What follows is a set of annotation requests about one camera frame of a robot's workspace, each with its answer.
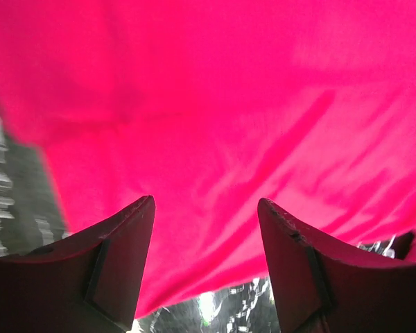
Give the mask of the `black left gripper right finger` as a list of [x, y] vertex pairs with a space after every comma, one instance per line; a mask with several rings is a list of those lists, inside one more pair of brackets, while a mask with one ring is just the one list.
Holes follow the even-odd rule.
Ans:
[[266, 198], [257, 211], [282, 332], [416, 332], [416, 262], [342, 242]]

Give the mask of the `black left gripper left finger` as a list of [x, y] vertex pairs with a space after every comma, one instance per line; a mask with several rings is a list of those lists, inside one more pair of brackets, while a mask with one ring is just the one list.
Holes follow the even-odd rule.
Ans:
[[153, 231], [144, 196], [27, 255], [0, 257], [0, 332], [127, 332]]

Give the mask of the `magenta pink t-shirt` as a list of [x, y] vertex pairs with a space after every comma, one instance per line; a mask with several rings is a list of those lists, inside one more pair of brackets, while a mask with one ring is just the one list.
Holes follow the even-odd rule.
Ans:
[[260, 198], [416, 232], [416, 1], [0, 1], [0, 115], [70, 231], [154, 197], [137, 317], [267, 275]]

